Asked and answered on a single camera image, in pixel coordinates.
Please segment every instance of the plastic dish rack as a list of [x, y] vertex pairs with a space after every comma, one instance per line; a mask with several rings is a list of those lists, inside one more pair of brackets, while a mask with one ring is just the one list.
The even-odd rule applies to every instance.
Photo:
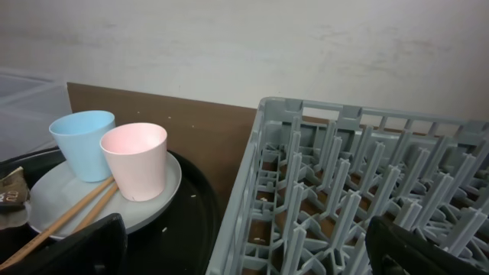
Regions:
[[[307, 122], [305, 108], [338, 118]], [[376, 215], [489, 270], [488, 133], [483, 121], [262, 99], [207, 274], [369, 274]]]

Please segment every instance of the clear plastic container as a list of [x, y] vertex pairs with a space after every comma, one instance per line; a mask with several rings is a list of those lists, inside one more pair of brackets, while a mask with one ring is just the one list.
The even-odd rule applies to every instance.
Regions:
[[71, 113], [65, 82], [0, 68], [0, 161], [55, 146], [49, 125]]

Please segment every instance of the table surface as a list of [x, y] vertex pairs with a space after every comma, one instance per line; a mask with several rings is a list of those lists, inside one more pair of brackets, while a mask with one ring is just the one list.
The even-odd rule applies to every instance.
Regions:
[[168, 132], [168, 149], [206, 176], [224, 213], [256, 109], [68, 83], [73, 112], [106, 110], [115, 123], [150, 122]]

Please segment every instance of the chopsticks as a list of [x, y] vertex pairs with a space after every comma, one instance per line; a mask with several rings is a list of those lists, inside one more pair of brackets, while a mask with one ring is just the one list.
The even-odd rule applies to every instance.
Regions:
[[[11, 266], [22, 260], [25, 256], [31, 253], [39, 244], [44, 240], [49, 238], [56, 230], [60, 229], [64, 224], [66, 224], [76, 213], [81, 209], [85, 208], [89, 202], [91, 202], [98, 194], [100, 194], [107, 186], [109, 186], [114, 181], [114, 177], [110, 176], [103, 183], [97, 186], [92, 192], [88, 193], [83, 199], [81, 199], [77, 204], [74, 205], [70, 210], [66, 211], [61, 217], [59, 217], [50, 227], [46, 228], [42, 233], [34, 237], [29, 241], [24, 247], [19, 249], [15, 254], [9, 257], [3, 264], [0, 265], [0, 270]], [[102, 211], [104, 205], [109, 201], [110, 197], [114, 195], [117, 191], [117, 184], [114, 183], [112, 188], [97, 202], [90, 213], [79, 223], [79, 225], [73, 231], [76, 232], [88, 224]]]
[[117, 191], [117, 184], [114, 183], [112, 187], [107, 191], [107, 193], [97, 202], [95, 206], [93, 206], [92, 210], [85, 216], [85, 218], [76, 226], [75, 230], [71, 232], [71, 234], [77, 232], [80, 229], [84, 229], [87, 225], [92, 223], [93, 219], [97, 217], [97, 215], [104, 209], [104, 206], [110, 200], [112, 195], [114, 195], [115, 191]]

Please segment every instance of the white wall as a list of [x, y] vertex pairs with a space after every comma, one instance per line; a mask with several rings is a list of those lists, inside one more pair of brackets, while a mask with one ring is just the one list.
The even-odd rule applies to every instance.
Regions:
[[487, 0], [2, 0], [0, 66], [255, 108], [489, 119]]

